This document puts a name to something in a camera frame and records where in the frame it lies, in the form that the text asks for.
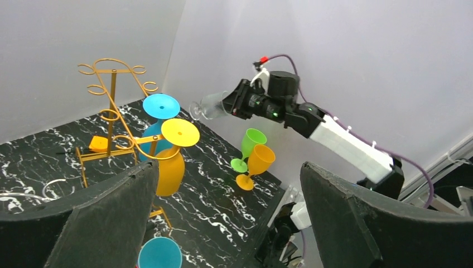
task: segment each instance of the wine glass base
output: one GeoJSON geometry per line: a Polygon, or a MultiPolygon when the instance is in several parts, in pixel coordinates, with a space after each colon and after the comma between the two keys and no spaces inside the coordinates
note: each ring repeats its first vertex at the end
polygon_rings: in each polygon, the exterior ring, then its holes
{"type": "Polygon", "coordinates": [[[189,105],[189,115],[196,121],[200,120],[202,117],[202,108],[200,107],[200,104],[192,102],[189,105]]]}
{"type": "Polygon", "coordinates": [[[253,180],[244,174],[236,176],[236,184],[245,191],[251,191],[254,188],[253,180]]]}
{"type": "Polygon", "coordinates": [[[248,171],[248,166],[245,161],[241,159],[232,159],[230,162],[231,168],[239,173],[245,173],[248,171]]]}

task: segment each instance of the curled metal scroll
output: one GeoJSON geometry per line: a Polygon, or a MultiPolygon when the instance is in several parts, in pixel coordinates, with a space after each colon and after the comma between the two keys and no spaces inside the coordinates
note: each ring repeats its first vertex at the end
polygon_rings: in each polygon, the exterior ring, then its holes
{"type": "Polygon", "coordinates": [[[158,90],[158,87],[155,87],[153,89],[146,88],[145,85],[156,85],[155,82],[144,82],[143,83],[143,89],[145,89],[147,92],[155,92],[158,90]]]}
{"type": "Polygon", "coordinates": [[[107,122],[111,122],[111,121],[116,121],[116,120],[120,119],[120,116],[118,115],[117,111],[114,111],[112,109],[103,109],[99,113],[106,113],[106,112],[114,114],[115,117],[114,118],[108,118],[108,117],[105,117],[105,116],[100,116],[103,120],[105,120],[107,122]]]}
{"type": "Polygon", "coordinates": [[[87,90],[90,94],[97,95],[97,96],[103,95],[107,92],[101,85],[88,85],[87,88],[100,88],[102,92],[95,92],[90,89],[87,90]]]}
{"type": "Polygon", "coordinates": [[[135,144],[136,144],[136,143],[135,143],[134,139],[132,139],[132,138],[130,138],[130,137],[128,137],[128,136],[125,136],[125,135],[116,135],[115,137],[112,138],[112,141],[115,141],[115,140],[118,139],[118,138],[124,138],[124,139],[128,140],[128,142],[130,143],[130,146],[128,146],[128,147],[123,147],[123,146],[121,146],[121,145],[115,145],[115,147],[116,147],[117,149],[120,149],[120,150],[130,150],[130,149],[132,149],[132,148],[135,147],[135,144]]]}
{"type": "Polygon", "coordinates": [[[144,74],[146,73],[146,70],[144,69],[144,66],[141,65],[136,65],[135,67],[132,68],[132,72],[135,74],[144,74]]]}
{"type": "Polygon", "coordinates": [[[79,67],[84,66],[84,67],[87,67],[87,68],[89,68],[90,70],[92,70],[92,72],[90,72],[90,73],[88,73],[88,72],[86,72],[86,71],[79,70],[79,72],[80,72],[81,74],[86,74],[86,75],[93,75],[93,74],[95,74],[95,69],[92,68],[92,67],[91,67],[90,65],[88,65],[88,64],[79,64],[79,65],[77,65],[77,66],[79,66],[79,67]]]}

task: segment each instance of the yellow wine glass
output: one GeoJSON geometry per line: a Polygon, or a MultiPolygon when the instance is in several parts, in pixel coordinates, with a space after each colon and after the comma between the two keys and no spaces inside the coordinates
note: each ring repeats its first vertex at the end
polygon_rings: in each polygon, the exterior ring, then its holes
{"type": "Polygon", "coordinates": [[[276,155],[271,148],[263,144],[255,145],[250,157],[248,158],[248,175],[238,175],[236,177],[236,184],[238,184],[238,186],[243,190],[253,190],[254,182],[251,179],[251,176],[265,172],[275,160],[276,155]]]}
{"type": "Polygon", "coordinates": [[[200,132],[191,122],[180,118],[164,121],[161,126],[164,138],[173,144],[172,148],[159,152],[156,157],[170,159],[159,160],[160,177],[156,195],[168,197],[179,190],[186,170],[180,149],[195,145],[200,139],[200,132]]]}

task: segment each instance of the rack leg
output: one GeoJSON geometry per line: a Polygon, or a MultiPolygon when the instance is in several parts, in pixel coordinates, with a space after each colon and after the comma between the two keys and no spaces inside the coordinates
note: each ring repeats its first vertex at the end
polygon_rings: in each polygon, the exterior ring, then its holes
{"type": "MultiPolygon", "coordinates": [[[[112,84],[110,85],[110,109],[114,109],[113,102],[115,102],[115,87],[117,85],[117,70],[112,70],[112,84]]],[[[108,118],[113,118],[114,114],[112,112],[108,113],[108,118]]],[[[112,150],[112,134],[113,134],[113,122],[108,122],[108,144],[107,144],[107,156],[110,156],[110,151],[112,150]]]]}

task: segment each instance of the wine glass bowl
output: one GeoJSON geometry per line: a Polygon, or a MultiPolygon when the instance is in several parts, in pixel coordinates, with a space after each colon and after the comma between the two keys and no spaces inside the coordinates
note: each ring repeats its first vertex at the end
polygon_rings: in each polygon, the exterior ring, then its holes
{"type": "Polygon", "coordinates": [[[236,177],[236,184],[243,190],[253,190],[254,181],[251,179],[251,176],[264,173],[274,161],[276,161],[276,155],[271,148],[263,144],[255,145],[248,158],[248,175],[238,175],[236,177]]]}

